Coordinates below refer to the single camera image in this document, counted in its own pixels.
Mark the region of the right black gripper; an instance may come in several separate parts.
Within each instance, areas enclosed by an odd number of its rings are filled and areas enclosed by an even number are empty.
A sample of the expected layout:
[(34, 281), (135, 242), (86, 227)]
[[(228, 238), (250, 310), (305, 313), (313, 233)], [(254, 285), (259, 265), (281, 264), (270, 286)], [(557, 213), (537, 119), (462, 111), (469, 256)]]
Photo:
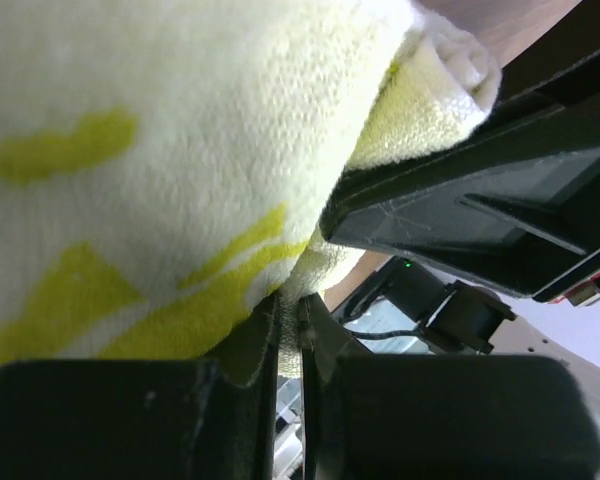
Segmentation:
[[(347, 175), (320, 226), (333, 243), (538, 302), (600, 282), (600, 38), (536, 42), (505, 68), (492, 117), (468, 141)], [(515, 314), (393, 257), (333, 317), (375, 353), (488, 355)]]

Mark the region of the yellow green patterned towel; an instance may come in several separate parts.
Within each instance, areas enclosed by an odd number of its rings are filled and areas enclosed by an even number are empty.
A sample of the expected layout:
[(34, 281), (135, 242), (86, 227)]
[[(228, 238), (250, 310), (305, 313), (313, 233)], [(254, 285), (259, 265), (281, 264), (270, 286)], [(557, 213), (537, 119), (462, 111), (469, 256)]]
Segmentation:
[(195, 358), (334, 286), (341, 175), (464, 141), (500, 82), (414, 1), (0, 1), (0, 366)]

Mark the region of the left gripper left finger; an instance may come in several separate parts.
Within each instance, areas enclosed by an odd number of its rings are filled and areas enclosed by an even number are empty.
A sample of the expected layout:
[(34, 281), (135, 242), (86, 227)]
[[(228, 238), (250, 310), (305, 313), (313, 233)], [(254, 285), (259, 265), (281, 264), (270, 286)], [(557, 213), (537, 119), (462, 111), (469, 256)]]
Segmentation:
[(0, 479), (268, 479), (280, 302), (207, 355), (0, 368)]

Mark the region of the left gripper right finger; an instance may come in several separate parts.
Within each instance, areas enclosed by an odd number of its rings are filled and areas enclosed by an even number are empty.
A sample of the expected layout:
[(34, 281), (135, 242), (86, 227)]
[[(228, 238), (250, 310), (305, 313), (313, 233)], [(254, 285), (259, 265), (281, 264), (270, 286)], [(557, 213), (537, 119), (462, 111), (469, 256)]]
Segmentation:
[(308, 479), (600, 479), (575, 378), (541, 356), (374, 354), (297, 310)]

